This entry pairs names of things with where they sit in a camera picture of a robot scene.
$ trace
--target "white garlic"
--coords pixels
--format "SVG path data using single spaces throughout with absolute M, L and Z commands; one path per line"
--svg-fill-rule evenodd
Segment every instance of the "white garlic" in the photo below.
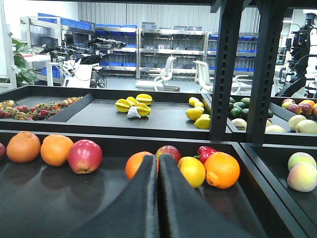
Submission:
M 128 118 L 141 118 L 137 107 L 130 107 L 128 111 Z

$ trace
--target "black tray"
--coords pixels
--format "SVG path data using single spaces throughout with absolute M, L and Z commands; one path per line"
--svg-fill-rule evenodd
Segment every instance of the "black tray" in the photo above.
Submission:
M 317 147 L 241 143 L 244 150 L 262 172 L 277 195 L 309 237 L 317 234 L 317 188 L 298 192 L 287 185 L 288 159 L 296 152 L 306 152 L 317 158 Z
M 153 97 L 151 114 L 144 118 L 128 119 L 126 113 L 115 108 L 116 100 L 148 93 Z M 129 136 L 208 139 L 208 129 L 198 129 L 188 120 L 185 112 L 191 106 L 190 97 L 205 104 L 210 113 L 210 102 L 205 94 L 177 92 L 144 92 L 125 90 L 82 89 L 47 86 L 26 86 L 0 94 L 0 101 L 12 99 L 19 104 L 34 106 L 34 103 L 51 99 L 83 96 L 47 121 L 21 121 L 0 119 L 1 129 L 32 130 L 65 133 L 112 134 Z
M 231 95 L 233 99 L 237 102 L 246 96 L 241 95 Z M 211 95 L 208 94 L 208 99 L 211 101 Z M 285 132 L 266 132 L 264 136 L 264 143 L 270 144 L 286 144 L 286 145 L 306 145 L 306 146 L 315 146 L 316 145 L 316 134 L 303 134 L 292 132 L 288 125 L 288 120 L 295 114 L 282 108 L 281 102 L 286 99 L 283 97 L 272 97 L 269 104 L 269 109 L 273 112 L 273 117 L 269 118 L 272 124 L 279 125 L 285 129 Z M 300 103 L 302 99 L 295 99 L 296 103 Z M 237 142 L 248 142 L 247 134 L 245 130 L 238 130 L 234 124 L 231 122 L 231 118 L 227 118 L 227 127 L 229 128 L 229 133 L 226 131 L 226 134 L 231 134 L 231 141 Z
M 6 145 L 16 132 L 1 131 L 1 142 Z M 36 134 L 43 140 L 49 133 Z M 57 238 L 69 230 L 83 227 L 103 212 L 128 185 L 124 173 L 127 158 L 139 151 L 155 153 L 163 145 L 175 146 L 183 156 L 193 156 L 199 146 L 209 145 L 230 153 L 239 161 L 239 182 L 231 188 L 222 190 L 204 183 L 196 189 L 210 205 L 210 209 L 227 221 L 225 229 L 239 227 L 239 230 L 257 238 L 305 237 L 290 212 L 236 142 L 65 135 L 73 141 L 86 138 L 98 143 L 104 155 L 101 167 L 90 175 L 79 176 L 68 165 L 53 168 L 40 158 L 22 165 L 15 164 L 8 158 L 1 161 L 0 229 L 3 237 L 19 237 L 23 234 L 27 238 L 52 234 L 52 237 Z M 186 216 L 189 220 L 199 220 L 192 218 L 190 213 Z M 212 224 L 217 221 L 208 222 L 210 229 L 213 229 Z M 34 236 L 34 230 L 30 227 L 37 228 L 37 236 Z

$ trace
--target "orange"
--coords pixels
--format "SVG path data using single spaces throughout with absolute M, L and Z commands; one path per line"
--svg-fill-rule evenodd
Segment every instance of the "orange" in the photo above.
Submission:
M 312 107 L 314 107 L 314 105 L 315 105 L 315 102 L 313 100 L 310 100 L 310 99 L 305 99 L 305 100 L 301 101 L 299 104 L 302 104 L 302 103 L 307 103 L 307 104 L 311 105 Z
M 132 155 L 128 159 L 127 164 L 125 165 L 125 173 L 129 180 L 131 180 L 138 171 L 145 155 L 153 154 L 148 151 L 142 151 Z
M 7 156 L 14 162 L 27 163 L 40 154 L 40 139 L 29 131 L 21 131 L 13 136 L 6 148 Z
M 62 166 L 74 142 L 67 136 L 51 134 L 44 138 L 41 146 L 42 159 L 49 165 Z
M 238 180 L 240 166 L 238 161 L 224 152 L 215 152 L 205 162 L 206 181 L 209 185 L 226 189 Z

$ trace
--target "red bell pepper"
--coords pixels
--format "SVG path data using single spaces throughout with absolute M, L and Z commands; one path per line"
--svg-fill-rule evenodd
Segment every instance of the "red bell pepper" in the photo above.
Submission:
M 209 146 L 201 146 L 198 148 L 197 155 L 194 157 L 199 159 L 204 164 L 208 157 L 215 152 L 217 152 L 217 150 Z

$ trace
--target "red apple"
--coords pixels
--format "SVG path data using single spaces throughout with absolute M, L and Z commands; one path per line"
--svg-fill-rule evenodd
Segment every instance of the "red apple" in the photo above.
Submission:
M 0 160 L 2 160 L 6 155 L 5 146 L 0 143 Z
M 172 145 L 164 145 L 161 148 L 159 148 L 156 152 L 156 156 L 158 157 L 158 159 L 161 154 L 171 155 L 177 164 L 178 164 L 178 161 L 182 158 L 179 150 Z
M 295 101 L 294 101 L 293 99 L 291 99 L 291 98 L 284 99 L 284 100 L 282 101 L 282 105 L 283 105 L 283 103 L 285 103 L 285 102 L 293 102 L 293 103 L 295 103 Z
M 293 112 L 293 113 L 295 113 L 295 114 L 300 114 L 300 113 L 302 113 L 302 111 L 303 111 L 303 109 L 300 107 L 300 106 L 298 106 L 297 104 L 291 104 L 291 105 L 289 105 L 288 107 L 287 107 L 287 110 L 289 110 L 289 111 L 291 111 L 291 112 Z
M 98 144 L 91 140 L 79 140 L 68 153 L 68 163 L 76 174 L 89 174 L 101 164 L 103 152 Z
M 309 116 L 313 111 L 313 107 L 308 103 L 301 103 L 298 106 L 300 106 L 302 108 L 301 114 L 304 116 Z
M 286 108 L 288 108 L 289 105 L 292 105 L 292 104 L 294 104 L 294 103 L 295 103 L 295 102 L 289 100 L 289 101 L 284 102 L 284 103 L 282 104 L 282 107 L 286 109 Z

